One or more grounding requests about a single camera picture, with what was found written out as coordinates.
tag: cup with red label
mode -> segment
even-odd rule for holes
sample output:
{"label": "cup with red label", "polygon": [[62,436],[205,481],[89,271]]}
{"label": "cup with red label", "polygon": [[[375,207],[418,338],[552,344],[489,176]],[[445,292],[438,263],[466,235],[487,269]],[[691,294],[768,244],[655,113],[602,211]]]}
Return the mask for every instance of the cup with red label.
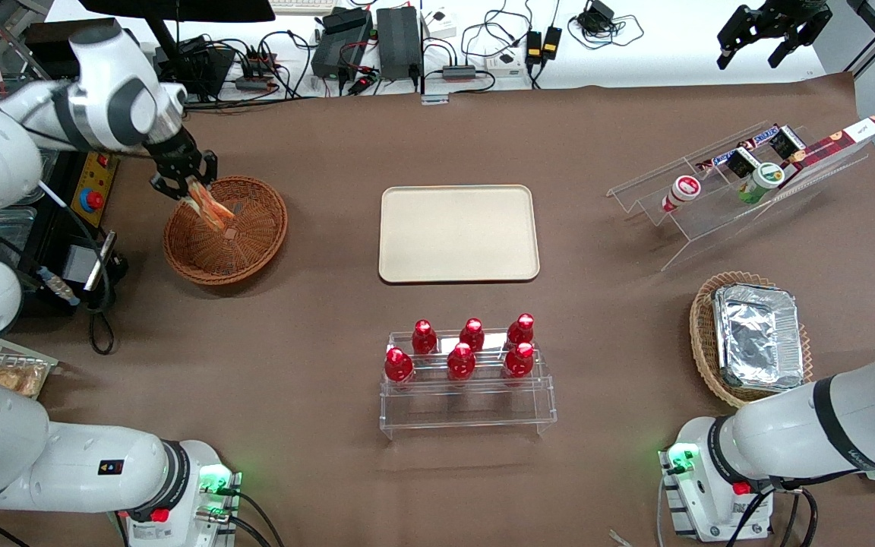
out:
{"label": "cup with red label", "polygon": [[674,180],[671,190],[668,191],[667,196],[664,196],[660,205],[664,208],[664,212],[673,212],[684,202],[697,198],[698,194],[701,194],[701,182],[690,175],[681,175]]}

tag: yellow control panel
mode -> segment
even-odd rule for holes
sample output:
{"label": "yellow control panel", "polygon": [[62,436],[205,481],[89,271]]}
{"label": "yellow control panel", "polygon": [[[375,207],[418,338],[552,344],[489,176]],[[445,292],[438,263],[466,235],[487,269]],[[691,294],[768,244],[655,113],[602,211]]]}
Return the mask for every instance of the yellow control panel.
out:
{"label": "yellow control panel", "polygon": [[70,197],[70,208],[94,228],[100,228],[100,219],[107,208],[107,197],[110,196],[110,185],[118,164],[117,158],[106,153],[87,153],[76,192]]}

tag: aluminum foil container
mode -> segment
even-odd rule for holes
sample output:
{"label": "aluminum foil container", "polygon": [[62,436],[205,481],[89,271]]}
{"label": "aluminum foil container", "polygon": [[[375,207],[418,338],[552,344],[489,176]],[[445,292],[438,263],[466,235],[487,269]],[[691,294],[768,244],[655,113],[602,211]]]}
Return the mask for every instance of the aluminum foil container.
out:
{"label": "aluminum foil container", "polygon": [[798,310],[791,294],[737,283],[716,290],[714,304],[726,384],[775,392],[803,384]]}

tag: round wicker basket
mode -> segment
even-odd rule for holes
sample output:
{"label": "round wicker basket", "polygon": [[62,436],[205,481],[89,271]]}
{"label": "round wicker basket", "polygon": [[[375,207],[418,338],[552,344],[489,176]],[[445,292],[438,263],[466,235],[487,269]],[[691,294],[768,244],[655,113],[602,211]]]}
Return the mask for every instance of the round wicker basket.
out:
{"label": "round wicker basket", "polygon": [[270,185],[250,177],[220,178],[211,194],[235,213],[225,231],[208,228],[194,209],[178,204],[164,226],[164,256],[174,271],[201,285],[245,280],[261,270],[282,245],[289,218]]}
{"label": "round wicker basket", "polygon": [[[722,380],[718,367],[718,338],[715,336],[715,308],[712,295],[720,287],[734,283],[749,283],[766,287],[775,284],[766,278],[744,271],[726,271],[709,278],[701,290],[697,291],[690,307],[690,346],[694,353],[697,371],[704,378],[708,388],[727,404],[741,408],[751,401],[774,395],[771,391],[761,391],[745,387],[732,387]],[[799,343],[802,346],[802,363],[805,381],[812,381],[812,352],[809,350],[809,336],[805,326],[799,324]]]}

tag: green led light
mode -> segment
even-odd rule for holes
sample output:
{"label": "green led light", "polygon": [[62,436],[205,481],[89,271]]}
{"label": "green led light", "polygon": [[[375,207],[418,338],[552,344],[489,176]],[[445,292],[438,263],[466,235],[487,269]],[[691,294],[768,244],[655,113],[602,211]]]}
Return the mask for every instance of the green led light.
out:
{"label": "green led light", "polygon": [[667,457],[670,457],[674,466],[680,465],[688,471],[694,468],[694,457],[697,456],[697,444],[677,443],[667,450]]}
{"label": "green led light", "polygon": [[206,491],[216,492],[219,488],[225,488],[229,485],[230,477],[232,477],[232,471],[229,471],[229,468],[221,463],[205,465],[199,473],[198,484]]}

